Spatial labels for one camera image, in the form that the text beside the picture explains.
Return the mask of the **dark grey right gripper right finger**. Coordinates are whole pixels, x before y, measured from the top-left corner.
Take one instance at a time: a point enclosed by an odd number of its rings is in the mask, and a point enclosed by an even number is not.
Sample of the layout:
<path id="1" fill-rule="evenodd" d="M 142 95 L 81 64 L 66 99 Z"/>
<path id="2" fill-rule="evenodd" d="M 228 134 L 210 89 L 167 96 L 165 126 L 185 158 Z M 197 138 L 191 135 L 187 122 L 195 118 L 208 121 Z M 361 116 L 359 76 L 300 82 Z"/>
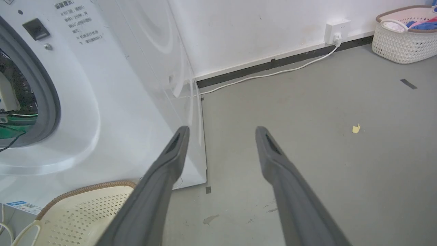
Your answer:
<path id="1" fill-rule="evenodd" d="M 256 147 L 264 179 L 272 186 L 287 246 L 351 243 L 268 129 L 258 126 Z"/>

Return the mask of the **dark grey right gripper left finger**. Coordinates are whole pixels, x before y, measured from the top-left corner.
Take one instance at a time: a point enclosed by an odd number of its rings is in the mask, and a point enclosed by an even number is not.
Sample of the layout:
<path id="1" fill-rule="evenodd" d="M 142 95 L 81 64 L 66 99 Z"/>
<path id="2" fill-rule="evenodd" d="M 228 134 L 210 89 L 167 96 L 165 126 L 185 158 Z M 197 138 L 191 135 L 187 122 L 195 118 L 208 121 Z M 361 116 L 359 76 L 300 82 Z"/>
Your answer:
<path id="1" fill-rule="evenodd" d="M 159 246 L 173 185 L 181 177 L 190 128 L 177 129 L 106 228 L 97 246 Z"/>

